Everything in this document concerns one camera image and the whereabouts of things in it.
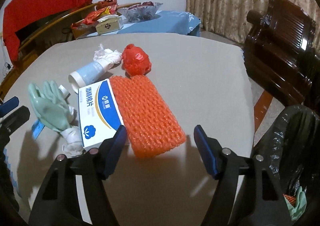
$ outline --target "floor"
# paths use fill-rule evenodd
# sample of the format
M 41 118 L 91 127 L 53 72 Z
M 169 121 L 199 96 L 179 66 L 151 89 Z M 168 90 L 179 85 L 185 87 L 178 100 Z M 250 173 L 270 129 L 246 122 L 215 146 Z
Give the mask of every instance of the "floor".
M 237 42 L 231 41 L 223 36 L 208 32 L 208 31 L 201 31 L 201 37 L 216 40 L 223 43 L 240 45 Z M 251 82 L 251 90 L 252 90 L 252 98 L 253 98 L 253 105 L 255 105 L 262 95 L 264 89 L 259 86 L 256 82 L 254 82 L 251 78 L 249 78 Z M 254 145 L 260 140 L 260 138 L 264 135 L 264 133 L 268 130 L 271 124 L 274 122 L 276 117 L 280 114 L 280 112 L 284 109 L 284 106 L 275 98 L 272 99 L 270 107 L 267 110 L 267 113 L 261 122 L 259 128 L 257 129 L 254 135 Z

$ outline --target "cotton flower logo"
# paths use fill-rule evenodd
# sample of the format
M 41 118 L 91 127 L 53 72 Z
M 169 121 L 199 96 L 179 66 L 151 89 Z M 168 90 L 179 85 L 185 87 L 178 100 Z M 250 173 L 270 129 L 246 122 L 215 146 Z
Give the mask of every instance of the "cotton flower logo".
M 92 138 L 96 134 L 96 128 L 93 125 L 85 126 L 83 134 L 86 139 Z

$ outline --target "white and blue box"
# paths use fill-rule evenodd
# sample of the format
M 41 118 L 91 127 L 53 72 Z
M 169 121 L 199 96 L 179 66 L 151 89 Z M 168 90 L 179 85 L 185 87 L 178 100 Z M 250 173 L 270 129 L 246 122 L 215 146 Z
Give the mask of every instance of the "white and blue box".
M 123 120 L 109 79 L 80 88 L 78 101 L 82 145 L 89 151 L 113 138 Z

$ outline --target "box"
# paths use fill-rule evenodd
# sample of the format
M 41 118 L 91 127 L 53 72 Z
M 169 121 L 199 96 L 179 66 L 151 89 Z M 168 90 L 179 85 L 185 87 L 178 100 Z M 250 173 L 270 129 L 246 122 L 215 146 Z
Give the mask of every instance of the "box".
M 123 125 L 109 79 L 79 89 L 79 123 L 86 151 L 98 148 Z
M 107 19 L 96 25 L 96 30 L 99 35 L 120 30 L 123 27 L 121 17 Z

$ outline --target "blue tag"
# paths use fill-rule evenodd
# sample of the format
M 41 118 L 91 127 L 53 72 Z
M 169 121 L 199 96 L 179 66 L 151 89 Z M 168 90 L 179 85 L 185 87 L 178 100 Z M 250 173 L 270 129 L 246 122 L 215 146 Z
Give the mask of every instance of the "blue tag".
M 36 122 L 31 127 L 32 136 L 34 140 L 37 139 L 37 137 L 39 136 L 43 128 L 44 128 L 44 125 L 40 122 L 40 120 L 37 119 Z

